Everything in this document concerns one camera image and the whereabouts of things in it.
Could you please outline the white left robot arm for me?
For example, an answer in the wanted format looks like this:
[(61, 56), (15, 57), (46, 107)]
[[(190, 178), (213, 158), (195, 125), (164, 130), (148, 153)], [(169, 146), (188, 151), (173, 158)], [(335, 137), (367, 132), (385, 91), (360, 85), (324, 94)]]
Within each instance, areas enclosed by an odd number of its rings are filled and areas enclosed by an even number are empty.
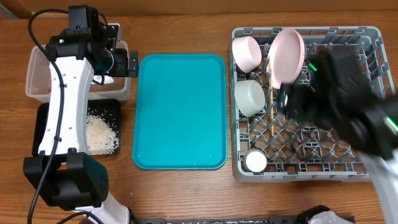
[(52, 79), (47, 122), (36, 155), (23, 171), (35, 188), (34, 200), (85, 216), (93, 223), (135, 223), (132, 211), (109, 191), (108, 172), (88, 153), (86, 118), (95, 77), (135, 78), (136, 52), (116, 47), (119, 26), (86, 5), (66, 10), (68, 27), (39, 50)]

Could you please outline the cream paper cup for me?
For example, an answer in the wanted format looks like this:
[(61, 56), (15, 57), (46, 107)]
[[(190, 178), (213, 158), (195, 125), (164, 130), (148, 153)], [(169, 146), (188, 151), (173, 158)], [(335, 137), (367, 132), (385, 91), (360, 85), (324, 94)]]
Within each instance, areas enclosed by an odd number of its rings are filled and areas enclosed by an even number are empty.
[(249, 172), (263, 172), (267, 167), (267, 157), (258, 149), (250, 149), (244, 154), (243, 166)]

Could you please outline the grey bowl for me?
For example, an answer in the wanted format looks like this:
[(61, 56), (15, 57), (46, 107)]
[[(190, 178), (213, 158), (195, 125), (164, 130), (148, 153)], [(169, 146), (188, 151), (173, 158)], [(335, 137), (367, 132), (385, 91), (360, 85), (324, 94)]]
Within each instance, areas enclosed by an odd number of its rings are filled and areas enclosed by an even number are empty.
[(255, 80), (236, 82), (234, 97), (238, 109), (246, 117), (262, 111), (266, 102), (263, 89)]

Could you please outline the pink white bowl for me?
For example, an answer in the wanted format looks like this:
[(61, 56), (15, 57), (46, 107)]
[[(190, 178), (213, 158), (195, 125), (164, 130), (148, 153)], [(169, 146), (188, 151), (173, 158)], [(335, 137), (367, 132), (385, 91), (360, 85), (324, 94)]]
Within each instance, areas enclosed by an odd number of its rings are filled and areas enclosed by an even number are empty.
[(260, 46), (251, 36), (235, 38), (232, 52), (236, 65), (245, 73), (254, 70), (262, 61)]

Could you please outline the large white plate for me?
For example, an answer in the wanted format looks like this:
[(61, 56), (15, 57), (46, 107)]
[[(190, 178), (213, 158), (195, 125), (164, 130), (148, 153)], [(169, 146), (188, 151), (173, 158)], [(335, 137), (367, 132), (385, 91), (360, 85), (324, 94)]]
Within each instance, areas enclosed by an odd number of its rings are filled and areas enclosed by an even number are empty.
[(293, 83), (300, 75), (305, 59), (305, 44), (302, 36), (292, 28), (280, 31), (273, 40), (269, 53), (272, 87)]

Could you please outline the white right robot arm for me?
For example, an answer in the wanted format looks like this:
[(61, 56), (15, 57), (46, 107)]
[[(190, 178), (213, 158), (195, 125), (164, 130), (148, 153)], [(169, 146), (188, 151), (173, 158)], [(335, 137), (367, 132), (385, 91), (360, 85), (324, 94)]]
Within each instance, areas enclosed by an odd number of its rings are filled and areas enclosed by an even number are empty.
[(378, 97), (350, 47), (308, 58), (308, 86), (283, 83), (277, 112), (333, 129), (353, 147), (376, 189), (386, 223), (397, 223), (397, 96)]

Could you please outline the white napkin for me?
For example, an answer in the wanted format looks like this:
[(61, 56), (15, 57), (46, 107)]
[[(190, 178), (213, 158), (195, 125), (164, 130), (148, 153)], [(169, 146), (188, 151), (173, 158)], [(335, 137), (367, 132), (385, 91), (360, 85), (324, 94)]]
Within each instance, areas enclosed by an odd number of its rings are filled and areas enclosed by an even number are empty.
[(113, 82), (114, 82), (114, 79), (107, 75), (95, 75), (93, 77), (91, 84), (92, 85), (107, 85), (107, 84), (111, 84)]

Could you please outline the wooden chopstick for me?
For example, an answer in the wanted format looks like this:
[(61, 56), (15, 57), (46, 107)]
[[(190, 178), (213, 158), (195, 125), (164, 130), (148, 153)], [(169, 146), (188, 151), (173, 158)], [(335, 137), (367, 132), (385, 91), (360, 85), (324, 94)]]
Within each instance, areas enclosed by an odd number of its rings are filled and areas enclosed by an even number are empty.
[(271, 136), (274, 136), (274, 92), (273, 92), (273, 88), (270, 86), (271, 89), (271, 93), (270, 93), (270, 104), (271, 104), (271, 112), (270, 112), (270, 122), (272, 123), (271, 125)]
[(269, 72), (269, 75), (270, 75), (270, 77), (269, 77), (269, 88), (271, 90), (271, 93), (270, 93), (270, 96), (269, 96), (270, 108), (271, 108), (271, 110), (270, 110), (270, 121), (272, 121), (274, 119), (274, 110), (273, 110), (273, 107), (272, 107), (274, 100), (273, 100), (273, 89), (272, 89), (271, 61), (268, 64), (268, 72)]

